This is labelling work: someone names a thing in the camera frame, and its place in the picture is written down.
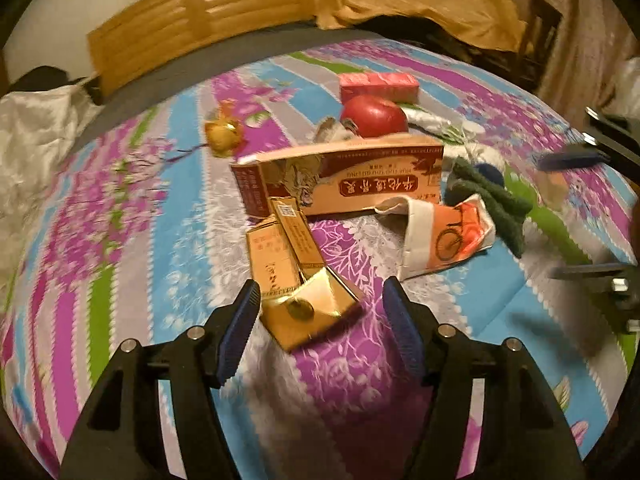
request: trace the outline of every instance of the curtain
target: curtain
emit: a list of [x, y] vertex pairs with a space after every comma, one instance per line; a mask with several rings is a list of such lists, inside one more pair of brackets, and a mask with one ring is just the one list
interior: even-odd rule
[[[529, 0], [513, 1], [527, 20]], [[546, 1], [562, 12], [562, 22], [537, 94], [580, 129], [584, 107], [612, 96], [614, 75], [638, 52], [638, 40], [612, 0]]]

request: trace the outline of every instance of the blue ball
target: blue ball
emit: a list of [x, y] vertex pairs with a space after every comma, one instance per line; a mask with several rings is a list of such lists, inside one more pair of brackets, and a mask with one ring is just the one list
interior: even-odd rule
[[485, 177], [485, 179], [490, 180], [494, 184], [498, 186], [504, 187], [504, 176], [502, 172], [496, 168], [493, 164], [489, 164], [488, 162], [480, 162], [475, 165], [476, 170]]

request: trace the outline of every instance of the white wall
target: white wall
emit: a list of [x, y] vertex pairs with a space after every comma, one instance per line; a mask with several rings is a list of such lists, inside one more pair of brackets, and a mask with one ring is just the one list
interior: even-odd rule
[[93, 72], [86, 35], [137, 0], [33, 0], [4, 47], [9, 79], [40, 65]]

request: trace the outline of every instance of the wooden chair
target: wooden chair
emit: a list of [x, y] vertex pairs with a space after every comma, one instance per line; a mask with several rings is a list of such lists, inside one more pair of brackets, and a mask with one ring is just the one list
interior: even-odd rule
[[314, 0], [140, 0], [89, 33], [104, 96], [215, 41], [310, 20]]
[[518, 53], [473, 50], [474, 64], [535, 92], [556, 43], [562, 13], [545, 0], [530, 0], [530, 16]]

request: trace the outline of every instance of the metal screw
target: metal screw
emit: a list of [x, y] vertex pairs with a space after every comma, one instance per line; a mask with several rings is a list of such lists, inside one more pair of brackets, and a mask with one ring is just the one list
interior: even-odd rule
[[456, 335], [456, 327], [447, 323], [442, 324], [438, 327], [438, 334], [446, 338], [453, 337]]
[[638, 319], [629, 319], [626, 322], [626, 331], [631, 333], [640, 332], [640, 320]]
[[197, 341], [202, 336], [204, 336], [204, 329], [201, 326], [192, 326], [190, 329], [187, 330], [187, 337], [189, 339], [193, 339], [194, 341]]
[[123, 352], [126, 352], [128, 354], [129, 352], [134, 350], [136, 348], [136, 346], [138, 346], [138, 342], [135, 339], [125, 339], [120, 344], [120, 350], [122, 350]]
[[508, 338], [507, 341], [505, 341], [505, 345], [507, 345], [507, 348], [512, 352], [519, 352], [522, 350], [522, 341], [516, 337]]
[[629, 290], [629, 283], [626, 278], [614, 278], [611, 280], [611, 288], [614, 292], [626, 292]]

